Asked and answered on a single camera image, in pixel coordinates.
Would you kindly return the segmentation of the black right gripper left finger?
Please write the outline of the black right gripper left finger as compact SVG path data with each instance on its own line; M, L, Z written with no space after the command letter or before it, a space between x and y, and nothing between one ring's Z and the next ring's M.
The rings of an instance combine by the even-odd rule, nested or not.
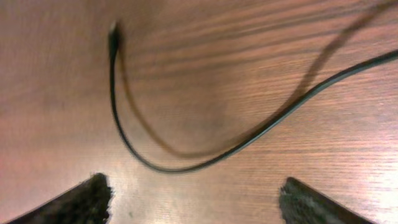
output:
M97 173L7 224L106 224L111 199L107 176Z

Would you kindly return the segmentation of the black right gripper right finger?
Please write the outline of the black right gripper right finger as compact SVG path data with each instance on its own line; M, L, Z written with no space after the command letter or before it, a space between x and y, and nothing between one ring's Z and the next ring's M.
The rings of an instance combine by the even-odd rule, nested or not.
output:
M279 208L286 224L373 224L294 177L279 190Z

